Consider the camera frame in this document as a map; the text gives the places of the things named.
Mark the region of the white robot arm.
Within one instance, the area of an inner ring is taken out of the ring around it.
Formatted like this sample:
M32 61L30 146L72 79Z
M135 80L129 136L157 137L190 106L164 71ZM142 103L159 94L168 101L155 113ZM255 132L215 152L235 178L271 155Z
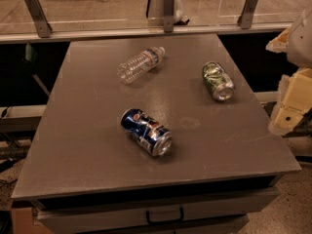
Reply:
M312 5L306 7L292 26L269 41L265 49L286 53L298 67L292 76L283 75L278 85L269 131L284 136L294 130L312 108Z

